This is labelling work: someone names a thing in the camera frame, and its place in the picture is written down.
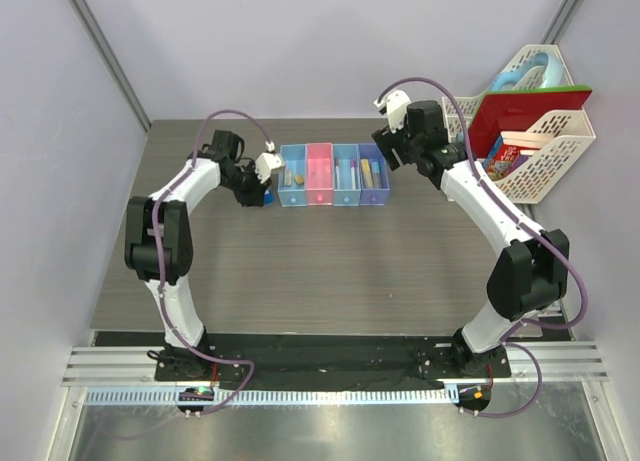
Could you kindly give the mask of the small blue box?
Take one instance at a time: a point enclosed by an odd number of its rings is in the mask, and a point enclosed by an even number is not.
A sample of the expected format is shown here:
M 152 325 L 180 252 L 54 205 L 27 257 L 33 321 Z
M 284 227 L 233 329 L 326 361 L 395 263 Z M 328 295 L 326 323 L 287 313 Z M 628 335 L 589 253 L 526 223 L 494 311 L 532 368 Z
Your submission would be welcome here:
M 270 190 L 264 193 L 264 206 L 271 206 L 274 203 L 274 195 Z

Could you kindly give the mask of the yellow capped tube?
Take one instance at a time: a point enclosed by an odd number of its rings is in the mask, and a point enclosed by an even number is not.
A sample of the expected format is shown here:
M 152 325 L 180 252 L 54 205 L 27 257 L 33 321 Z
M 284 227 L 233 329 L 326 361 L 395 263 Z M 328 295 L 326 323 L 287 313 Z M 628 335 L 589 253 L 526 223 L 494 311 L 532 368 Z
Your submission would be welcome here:
M 375 183 L 373 171 L 369 160 L 366 158 L 361 159 L 361 173 L 363 176 L 364 187 L 366 189 L 374 189 Z

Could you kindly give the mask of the blue capped clear tube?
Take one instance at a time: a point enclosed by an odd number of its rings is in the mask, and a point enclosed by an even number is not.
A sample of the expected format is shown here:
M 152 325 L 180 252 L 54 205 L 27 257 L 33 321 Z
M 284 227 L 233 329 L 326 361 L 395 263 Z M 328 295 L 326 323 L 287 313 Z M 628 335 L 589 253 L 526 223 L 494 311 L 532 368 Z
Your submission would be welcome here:
M 371 170 L 372 170 L 372 179 L 373 179 L 374 188 L 381 189 L 382 183 L 381 183 L 381 175 L 380 175 L 380 166 L 377 161 L 371 162 Z

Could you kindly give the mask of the purple drawer box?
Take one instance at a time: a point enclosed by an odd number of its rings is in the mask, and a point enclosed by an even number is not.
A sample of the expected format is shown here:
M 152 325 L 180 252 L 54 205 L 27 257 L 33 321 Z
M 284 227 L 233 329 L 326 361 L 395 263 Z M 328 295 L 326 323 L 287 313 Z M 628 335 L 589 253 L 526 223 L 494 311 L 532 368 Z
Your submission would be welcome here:
M 362 181 L 360 204 L 386 205 L 390 195 L 386 160 L 375 143 L 360 143 L 357 147 Z

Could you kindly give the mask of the pink white marker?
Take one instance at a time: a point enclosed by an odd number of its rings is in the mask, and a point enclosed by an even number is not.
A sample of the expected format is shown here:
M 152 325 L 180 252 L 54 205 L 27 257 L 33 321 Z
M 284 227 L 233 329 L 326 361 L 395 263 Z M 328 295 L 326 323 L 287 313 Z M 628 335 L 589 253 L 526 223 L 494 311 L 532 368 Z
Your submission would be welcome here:
M 356 190 L 358 188 L 358 175 L 357 175 L 357 162 L 355 159 L 350 161 L 350 179 L 351 189 Z

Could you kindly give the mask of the light blue drawer box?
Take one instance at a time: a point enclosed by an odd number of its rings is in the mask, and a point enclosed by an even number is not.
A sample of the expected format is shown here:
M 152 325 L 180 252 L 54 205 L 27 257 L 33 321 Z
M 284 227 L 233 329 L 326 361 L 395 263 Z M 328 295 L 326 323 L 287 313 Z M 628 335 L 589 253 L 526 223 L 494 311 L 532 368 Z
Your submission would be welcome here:
M 282 207 L 305 207 L 306 198 L 306 145 L 283 145 L 280 149 L 285 168 L 278 175 L 277 194 Z

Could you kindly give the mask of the teal blue drawer box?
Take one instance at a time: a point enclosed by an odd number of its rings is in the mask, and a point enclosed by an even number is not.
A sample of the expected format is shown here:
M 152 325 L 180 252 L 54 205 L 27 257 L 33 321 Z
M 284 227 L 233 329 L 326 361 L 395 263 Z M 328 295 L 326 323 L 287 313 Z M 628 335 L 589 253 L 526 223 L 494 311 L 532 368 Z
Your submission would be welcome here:
M 356 144 L 334 144 L 333 160 L 335 168 L 335 160 L 340 160 L 342 189 L 336 191 L 336 176 L 334 171 L 334 196 L 333 205 L 338 207 L 355 207 L 360 204 L 361 197 L 361 181 L 359 169 L 359 152 Z M 357 162 L 358 188 L 351 189 L 350 179 L 350 161 L 355 159 Z

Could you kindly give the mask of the orange white marker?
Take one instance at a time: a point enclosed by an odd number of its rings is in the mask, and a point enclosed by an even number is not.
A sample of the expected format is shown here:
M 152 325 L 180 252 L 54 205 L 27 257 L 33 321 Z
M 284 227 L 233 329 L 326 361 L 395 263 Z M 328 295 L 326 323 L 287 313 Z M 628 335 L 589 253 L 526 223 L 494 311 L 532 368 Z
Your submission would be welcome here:
M 342 181 L 341 181 L 341 166 L 340 166 L 340 160 L 336 158 L 335 160 L 335 176 L 336 176 L 336 184 L 335 184 L 335 189 L 336 191 L 339 191 L 342 189 Z

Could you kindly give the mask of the pink drawer box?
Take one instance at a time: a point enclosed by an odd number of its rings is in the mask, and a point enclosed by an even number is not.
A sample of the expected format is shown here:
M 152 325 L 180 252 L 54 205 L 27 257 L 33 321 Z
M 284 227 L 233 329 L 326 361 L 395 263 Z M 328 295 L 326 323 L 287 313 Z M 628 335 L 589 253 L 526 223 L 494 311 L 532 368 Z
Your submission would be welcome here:
M 334 162 L 331 143 L 309 143 L 306 154 L 306 197 L 309 206 L 333 204 Z

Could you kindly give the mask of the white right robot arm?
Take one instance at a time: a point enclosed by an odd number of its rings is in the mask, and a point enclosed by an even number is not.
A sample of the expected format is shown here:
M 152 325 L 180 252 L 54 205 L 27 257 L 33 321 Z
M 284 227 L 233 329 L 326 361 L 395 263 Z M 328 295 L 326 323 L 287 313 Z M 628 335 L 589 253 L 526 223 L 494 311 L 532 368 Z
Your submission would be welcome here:
M 468 155 L 465 144 L 449 140 L 437 102 L 413 102 L 394 91 L 375 106 L 387 124 L 372 137 L 389 167 L 415 165 L 464 210 L 497 256 L 485 305 L 455 332 L 451 344 L 455 370 L 480 376 L 517 323 L 564 296 L 568 270 L 561 260 L 569 253 L 569 240 L 561 230 L 546 231 L 519 211 Z

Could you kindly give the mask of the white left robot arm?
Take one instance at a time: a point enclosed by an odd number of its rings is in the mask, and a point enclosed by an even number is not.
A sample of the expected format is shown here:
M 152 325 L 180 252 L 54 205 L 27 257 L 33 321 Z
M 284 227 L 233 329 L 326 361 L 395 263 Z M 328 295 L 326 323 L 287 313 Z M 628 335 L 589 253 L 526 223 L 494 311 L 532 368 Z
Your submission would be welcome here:
M 199 319 L 188 281 L 194 256 L 189 215 L 210 192 L 231 191 L 243 207 L 262 207 L 269 190 L 267 153 L 253 160 L 245 141 L 216 130 L 182 169 L 149 196 L 126 207 L 124 261 L 153 294 L 164 325 L 164 343 L 147 356 L 159 381 L 205 380 L 214 371 L 208 334 Z

